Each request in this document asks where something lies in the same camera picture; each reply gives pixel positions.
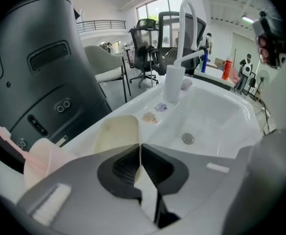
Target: faucet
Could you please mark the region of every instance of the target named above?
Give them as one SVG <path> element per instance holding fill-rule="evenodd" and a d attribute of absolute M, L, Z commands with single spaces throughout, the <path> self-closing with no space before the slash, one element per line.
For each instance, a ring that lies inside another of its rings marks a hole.
<path fill-rule="evenodd" d="M 185 13 L 187 6 L 191 8 L 193 15 L 194 34 L 191 49 L 195 52 L 183 57 L 185 37 Z M 163 94 L 164 100 L 166 100 L 167 102 L 176 102 L 178 100 L 185 74 L 185 68 L 181 67 L 182 62 L 189 59 L 193 59 L 198 56 L 202 56 L 204 54 L 205 52 L 203 50 L 197 51 L 197 17 L 195 9 L 190 1 L 184 0 L 180 7 L 180 29 L 177 47 L 177 57 L 173 65 L 167 66 L 167 74 Z"/>

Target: pink toothbrush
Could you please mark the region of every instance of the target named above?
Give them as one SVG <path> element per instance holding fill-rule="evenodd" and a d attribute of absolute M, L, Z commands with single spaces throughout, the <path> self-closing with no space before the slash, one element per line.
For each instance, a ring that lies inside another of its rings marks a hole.
<path fill-rule="evenodd" d="M 11 139 L 11 133 L 5 128 L 0 127 L 0 137 L 8 142 L 13 148 L 15 148 L 23 157 L 25 160 L 31 162 L 32 166 L 36 168 L 36 170 L 46 170 L 47 165 L 41 161 L 41 159 L 34 155 L 30 154 L 26 151 L 21 150 Z"/>

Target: floor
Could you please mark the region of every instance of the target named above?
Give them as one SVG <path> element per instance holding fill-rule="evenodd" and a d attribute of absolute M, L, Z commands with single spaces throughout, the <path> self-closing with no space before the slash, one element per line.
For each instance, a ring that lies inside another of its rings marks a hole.
<path fill-rule="evenodd" d="M 136 77 L 140 74 L 139 70 L 130 69 L 129 67 L 127 67 L 127 71 L 128 71 L 129 79 Z M 165 76 L 159 76 L 158 74 L 156 74 L 156 75 L 157 75 L 157 79 L 159 80 L 159 82 L 164 81 Z M 127 85 L 126 85 L 126 92 L 127 92 L 128 101 L 130 101 L 131 99 L 133 99 L 133 98 L 137 97 L 138 95 L 144 93 L 146 90 L 148 90 L 149 88 L 152 87 L 151 81 L 149 79 L 145 79 L 143 81 L 143 83 L 141 84 L 141 88 L 138 88 L 139 80 L 140 79 L 133 80 L 132 83 L 130 84 L 130 89 L 131 89 L 131 93 L 132 93 L 131 96 L 129 94 L 129 90 L 128 90 Z M 121 80 L 101 83 L 100 85 L 101 85 L 103 91 L 105 92 L 105 94 L 107 96 L 108 103 L 110 104 L 112 110 L 115 110 L 115 109 L 119 108 L 120 106 L 122 106 L 123 104 L 125 104 L 123 85 L 122 85 Z M 257 118 L 257 121 L 258 121 L 258 124 L 259 124 L 259 127 L 260 127 L 262 133 L 268 134 L 269 132 L 273 131 L 276 128 L 273 118 L 269 117 L 268 123 L 266 122 L 265 114 L 261 109 L 263 107 L 261 105 L 261 103 L 255 102 L 248 95 L 247 96 L 244 94 L 240 95 L 239 93 L 234 92 L 234 90 L 231 90 L 231 92 L 237 94 L 238 96 L 246 99 L 247 101 L 249 101 L 251 103 L 252 107 L 254 108 L 255 115 L 256 115 L 256 118 Z"/>

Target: rectangular ceiling light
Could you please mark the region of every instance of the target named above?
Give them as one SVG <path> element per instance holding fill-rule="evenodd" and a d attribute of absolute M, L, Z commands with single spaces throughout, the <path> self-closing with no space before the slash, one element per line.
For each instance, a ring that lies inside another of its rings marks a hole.
<path fill-rule="evenodd" d="M 248 17 L 242 17 L 242 19 L 247 21 L 247 22 L 249 22 L 249 23 L 253 23 L 254 22 L 254 20 L 252 20 L 252 19 L 250 19 Z"/>

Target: toothbrush head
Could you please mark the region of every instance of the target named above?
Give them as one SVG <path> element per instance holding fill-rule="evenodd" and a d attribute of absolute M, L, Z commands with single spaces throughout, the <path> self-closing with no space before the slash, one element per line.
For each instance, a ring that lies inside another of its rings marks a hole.
<path fill-rule="evenodd" d="M 0 137 L 6 141 L 10 139 L 11 133 L 5 127 L 0 127 Z"/>

